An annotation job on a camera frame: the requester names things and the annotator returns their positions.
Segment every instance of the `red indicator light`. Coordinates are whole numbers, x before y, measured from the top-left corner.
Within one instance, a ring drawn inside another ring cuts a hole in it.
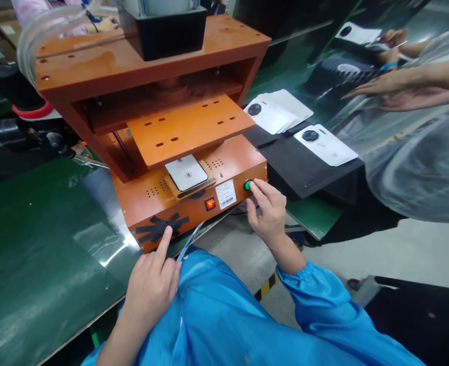
[[[213,208],[216,207],[216,201],[214,200],[214,197],[210,198],[208,200],[205,200],[204,203],[205,203],[205,209],[207,211],[212,210]]]

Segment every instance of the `blue wristband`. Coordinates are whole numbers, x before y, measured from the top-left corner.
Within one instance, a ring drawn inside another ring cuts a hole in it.
[[[384,66],[382,66],[381,68],[380,68],[380,71],[383,71],[383,70],[386,70],[386,69],[388,69],[389,67],[397,67],[397,63],[389,63],[389,64],[385,64]]]

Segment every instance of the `orange press machine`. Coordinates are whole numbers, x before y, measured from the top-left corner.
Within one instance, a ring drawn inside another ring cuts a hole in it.
[[[249,197],[249,179],[266,180],[265,158],[242,135],[254,121],[239,105],[270,38],[211,16],[201,49],[147,61],[131,36],[52,40],[36,78],[109,167],[126,224],[148,253],[167,225],[178,236]]]

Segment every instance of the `yellow black tape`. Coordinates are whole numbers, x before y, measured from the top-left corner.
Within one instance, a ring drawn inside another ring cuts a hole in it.
[[[273,275],[270,276],[268,280],[263,284],[261,289],[258,290],[258,292],[255,294],[255,299],[257,301],[261,301],[270,291],[272,286],[279,281],[279,277],[277,276],[277,273],[275,272]]]

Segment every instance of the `red ring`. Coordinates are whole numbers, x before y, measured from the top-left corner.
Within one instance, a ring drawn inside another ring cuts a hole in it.
[[[53,111],[53,106],[45,101],[45,105],[43,107],[33,111],[20,111],[15,105],[12,106],[12,110],[21,118],[40,119],[49,115]]]

